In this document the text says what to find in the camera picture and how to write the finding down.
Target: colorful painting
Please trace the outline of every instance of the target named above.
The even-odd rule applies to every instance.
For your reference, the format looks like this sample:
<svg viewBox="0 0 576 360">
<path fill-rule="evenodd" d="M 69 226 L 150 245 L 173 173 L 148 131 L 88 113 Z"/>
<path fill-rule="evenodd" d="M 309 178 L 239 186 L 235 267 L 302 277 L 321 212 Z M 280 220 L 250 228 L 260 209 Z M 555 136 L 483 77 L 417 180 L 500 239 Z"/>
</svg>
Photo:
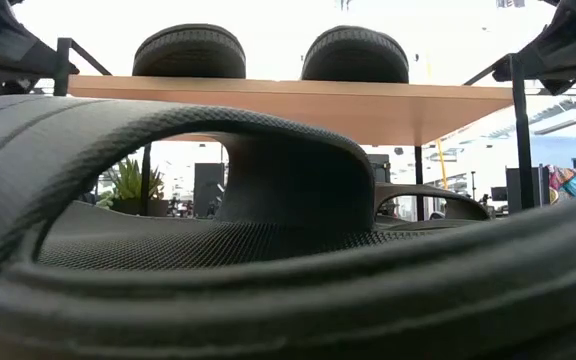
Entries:
<svg viewBox="0 0 576 360">
<path fill-rule="evenodd" d="M 550 171 L 550 203 L 576 197 L 576 169 L 548 166 Z"/>
</svg>

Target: potted plant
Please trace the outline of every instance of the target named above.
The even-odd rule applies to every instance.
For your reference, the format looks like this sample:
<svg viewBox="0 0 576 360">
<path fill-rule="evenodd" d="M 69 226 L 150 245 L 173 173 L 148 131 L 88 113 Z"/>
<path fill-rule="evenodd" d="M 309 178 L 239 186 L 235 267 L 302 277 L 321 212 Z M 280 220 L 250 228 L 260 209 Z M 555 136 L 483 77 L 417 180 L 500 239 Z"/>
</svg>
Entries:
<svg viewBox="0 0 576 360">
<path fill-rule="evenodd" d="M 97 201 L 97 206 L 104 209 L 110 209 L 112 206 L 112 201 L 115 198 L 115 193 L 112 191 L 104 191 L 99 195 L 99 201 Z"/>
<path fill-rule="evenodd" d="M 141 205 L 141 171 L 137 160 L 126 158 L 118 164 L 118 170 L 108 170 L 115 187 L 112 198 L 105 199 L 110 209 L 124 214 L 138 215 Z M 166 216 L 168 201 L 163 200 L 163 181 L 161 173 L 150 171 L 148 189 L 148 216 Z"/>
</svg>

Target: wooden tabletop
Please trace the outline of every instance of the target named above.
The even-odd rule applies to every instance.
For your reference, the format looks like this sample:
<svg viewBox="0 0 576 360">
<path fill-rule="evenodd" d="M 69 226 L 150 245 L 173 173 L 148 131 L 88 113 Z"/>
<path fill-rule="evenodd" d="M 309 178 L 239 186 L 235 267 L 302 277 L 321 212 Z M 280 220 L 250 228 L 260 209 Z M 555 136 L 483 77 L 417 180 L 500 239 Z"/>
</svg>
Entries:
<svg viewBox="0 0 576 360">
<path fill-rule="evenodd" d="M 362 145 L 422 145 L 512 105 L 510 88 L 330 81 L 73 75 L 68 92 L 232 106 L 327 128 Z"/>
</svg>

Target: mesh texture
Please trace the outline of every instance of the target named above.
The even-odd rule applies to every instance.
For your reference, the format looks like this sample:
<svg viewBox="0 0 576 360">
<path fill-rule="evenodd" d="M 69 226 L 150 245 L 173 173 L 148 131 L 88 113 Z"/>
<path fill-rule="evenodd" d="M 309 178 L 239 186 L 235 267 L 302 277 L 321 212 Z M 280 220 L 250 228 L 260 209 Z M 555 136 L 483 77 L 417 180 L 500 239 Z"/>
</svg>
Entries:
<svg viewBox="0 0 576 360">
<path fill-rule="evenodd" d="M 379 245 L 426 234 L 141 218 L 75 203 L 44 242 L 39 263 L 90 270 L 209 268 Z"/>
</svg>

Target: black metal bracket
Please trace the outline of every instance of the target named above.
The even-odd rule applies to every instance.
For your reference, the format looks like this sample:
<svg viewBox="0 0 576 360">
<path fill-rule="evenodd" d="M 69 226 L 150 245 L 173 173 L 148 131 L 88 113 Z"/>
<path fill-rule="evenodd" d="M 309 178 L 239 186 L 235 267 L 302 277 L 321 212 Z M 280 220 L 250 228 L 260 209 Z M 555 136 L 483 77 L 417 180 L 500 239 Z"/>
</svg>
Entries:
<svg viewBox="0 0 576 360">
<path fill-rule="evenodd" d="M 415 146 L 415 183 L 424 184 L 424 162 L 421 146 Z M 417 196 L 417 221 L 424 221 L 426 212 L 424 211 L 424 197 Z"/>
<path fill-rule="evenodd" d="M 500 62 L 510 63 L 510 76 L 512 79 L 512 99 L 515 106 L 515 118 L 517 129 L 517 156 L 519 158 L 519 184 L 521 188 L 521 208 L 530 209 L 535 207 L 533 179 L 532 179 L 532 158 L 530 155 L 530 124 L 528 123 L 528 113 L 526 109 L 526 89 L 524 84 L 524 72 L 521 61 L 516 54 L 508 54 L 490 65 L 472 79 L 466 81 L 464 85 L 473 85 L 493 72 Z"/>
<path fill-rule="evenodd" d="M 106 70 L 99 61 L 90 55 L 84 48 L 82 48 L 72 38 L 59 38 L 57 39 L 57 55 L 58 65 L 57 72 L 53 79 L 55 80 L 55 87 L 53 96 L 66 96 L 68 94 L 68 78 L 70 76 L 70 49 L 75 50 L 79 56 L 86 60 L 95 70 L 99 71 L 102 75 L 112 75 L 110 71 Z"/>
<path fill-rule="evenodd" d="M 70 50 L 74 50 L 79 56 L 86 60 L 102 75 L 112 76 L 103 65 L 90 55 L 72 38 L 59 38 L 57 40 L 58 66 L 57 73 L 54 76 L 55 87 L 53 96 L 66 96 L 68 94 L 68 80 L 70 76 Z M 141 163 L 141 201 L 139 214 L 145 216 L 148 214 L 148 199 L 150 192 L 150 150 L 152 144 L 144 147 L 144 156 Z"/>
</svg>

